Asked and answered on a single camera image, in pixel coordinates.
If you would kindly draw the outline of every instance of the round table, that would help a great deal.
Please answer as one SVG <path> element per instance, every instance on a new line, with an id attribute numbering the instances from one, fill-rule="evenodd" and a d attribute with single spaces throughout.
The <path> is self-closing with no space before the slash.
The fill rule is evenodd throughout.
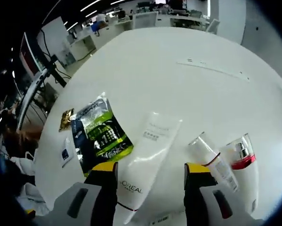
<path id="1" fill-rule="evenodd" d="M 219 71 L 178 64 L 192 58 L 219 70 L 242 71 L 249 81 Z M 35 181 L 49 208 L 75 182 L 83 182 L 77 158 L 63 168 L 59 151 L 71 132 L 58 132 L 61 115 L 80 110 L 106 92 L 114 115 L 133 143 L 148 113 L 183 120 L 145 203 L 135 215 L 148 219 L 181 210 L 187 145 L 205 131 L 221 147 L 249 133 L 259 168 L 258 208 L 266 218 L 282 198 L 282 79 L 262 59 L 216 35 L 184 28 L 127 31 L 93 55 L 68 82 L 40 138 Z M 119 161 L 119 174 L 128 157 Z"/>

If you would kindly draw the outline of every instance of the cosmetic tube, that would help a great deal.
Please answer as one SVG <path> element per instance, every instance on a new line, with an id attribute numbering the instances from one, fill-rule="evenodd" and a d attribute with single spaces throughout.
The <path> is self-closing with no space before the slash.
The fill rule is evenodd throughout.
<path id="1" fill-rule="evenodd" d="M 238 195 L 244 201 L 245 210 L 251 214 L 258 205 L 258 163 L 250 142 L 243 137 L 222 147 L 220 151 L 231 164 L 233 173 L 239 182 Z"/>
<path id="2" fill-rule="evenodd" d="M 151 113 L 118 184 L 118 204 L 125 209 L 124 224 L 132 219 L 147 197 L 180 124 L 181 120 Z"/>
<path id="3" fill-rule="evenodd" d="M 230 165 L 221 157 L 219 150 L 205 132 L 189 144 L 189 149 L 196 157 L 197 163 L 208 167 L 218 183 L 226 184 L 233 192 L 237 191 L 238 182 Z"/>

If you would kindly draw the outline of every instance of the l'oreal logo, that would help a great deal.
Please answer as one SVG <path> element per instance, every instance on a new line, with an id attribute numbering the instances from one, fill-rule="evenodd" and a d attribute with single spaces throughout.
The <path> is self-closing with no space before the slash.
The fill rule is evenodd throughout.
<path id="1" fill-rule="evenodd" d="M 134 186 L 134 185 L 131 185 L 131 184 L 128 183 L 126 180 L 123 180 L 123 181 L 121 181 L 120 183 L 121 183 L 121 185 L 124 186 L 124 188 L 125 188 L 126 190 L 129 190 L 129 191 L 131 191 L 131 192 L 139 192 L 140 194 L 143 193 L 141 188 L 138 188 L 138 187 L 136 187 L 136 186 Z"/>

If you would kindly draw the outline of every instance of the green packet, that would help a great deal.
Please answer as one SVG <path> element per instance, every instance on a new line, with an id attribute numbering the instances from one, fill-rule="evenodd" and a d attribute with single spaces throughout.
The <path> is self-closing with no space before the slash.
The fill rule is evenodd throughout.
<path id="1" fill-rule="evenodd" d="M 105 93 L 71 116 L 71 128 L 84 173 L 99 163 L 118 161 L 133 149 L 133 144 L 115 118 Z"/>

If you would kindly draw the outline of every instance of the red band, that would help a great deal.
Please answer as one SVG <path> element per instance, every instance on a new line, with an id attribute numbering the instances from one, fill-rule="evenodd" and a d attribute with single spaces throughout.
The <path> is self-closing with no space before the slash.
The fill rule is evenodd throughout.
<path id="1" fill-rule="evenodd" d="M 232 164 L 232 169 L 234 170 L 241 170 L 244 169 L 246 167 L 248 167 L 251 163 L 253 163 L 256 160 L 255 155 L 252 156 L 248 156 L 238 162 L 235 162 L 234 164 Z"/>
<path id="2" fill-rule="evenodd" d="M 123 204 L 121 204 L 121 203 L 119 203 L 119 202 L 118 202 L 118 204 L 119 204 L 120 206 L 122 206 L 122 207 L 124 207 L 124 208 L 130 210 L 130 211 L 133 211 L 133 212 L 137 211 L 137 210 L 133 210 L 133 209 L 127 207 L 127 206 L 124 206 Z"/>
<path id="3" fill-rule="evenodd" d="M 212 161 L 210 161 L 209 163 L 207 164 L 203 164 L 202 166 L 209 166 L 211 163 L 213 163 L 215 161 L 215 159 L 220 155 L 220 152 L 215 156 L 214 159 L 212 159 Z"/>

